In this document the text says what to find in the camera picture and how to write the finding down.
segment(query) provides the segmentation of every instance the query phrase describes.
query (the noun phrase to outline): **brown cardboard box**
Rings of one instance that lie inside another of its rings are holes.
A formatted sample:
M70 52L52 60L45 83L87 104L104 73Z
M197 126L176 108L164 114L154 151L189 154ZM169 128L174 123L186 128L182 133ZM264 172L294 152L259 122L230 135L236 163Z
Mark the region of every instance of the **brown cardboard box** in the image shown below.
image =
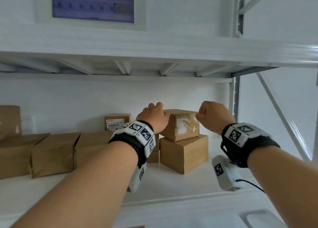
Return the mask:
M147 159L147 163L159 163L159 152L160 151L152 151Z
M160 139L160 162L180 174L186 174L209 158L208 136L172 142Z
M160 133L162 136L176 142L199 136L199 122L196 113L179 109L164 110L170 113L167 127Z
M0 106L0 134L13 136L21 134L19 106Z
M105 116L105 130L114 132L127 122L130 122L130 114L108 114Z
M0 179L29 174L29 149L50 134L17 135L0 142Z
M112 134L110 131L81 134L75 146L75 167L83 165L94 154L106 147Z
M30 149L32 178L74 170L74 147L80 133L54 134Z
M160 150L159 134L155 134L155 140L156 140L156 146L154 147L153 151L159 151Z

